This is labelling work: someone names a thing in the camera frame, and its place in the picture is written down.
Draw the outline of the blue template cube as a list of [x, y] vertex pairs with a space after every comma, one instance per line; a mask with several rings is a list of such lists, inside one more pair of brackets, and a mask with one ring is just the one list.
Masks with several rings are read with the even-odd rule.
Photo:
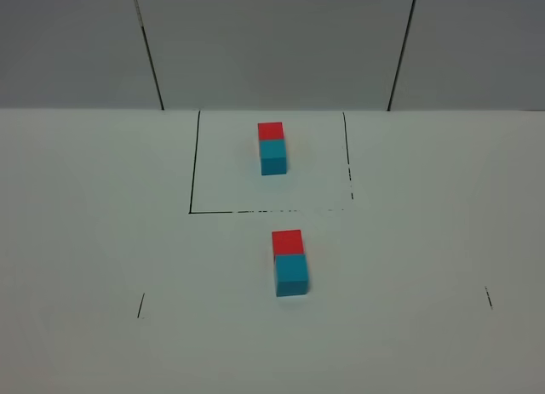
[[260, 140], [259, 151], [262, 175], [287, 173], [287, 151], [284, 140]]

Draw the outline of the red template cube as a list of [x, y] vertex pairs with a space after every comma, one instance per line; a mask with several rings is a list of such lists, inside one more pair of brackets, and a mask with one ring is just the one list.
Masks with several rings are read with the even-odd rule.
[[259, 123], [257, 128], [259, 141], [284, 139], [284, 126], [281, 122]]

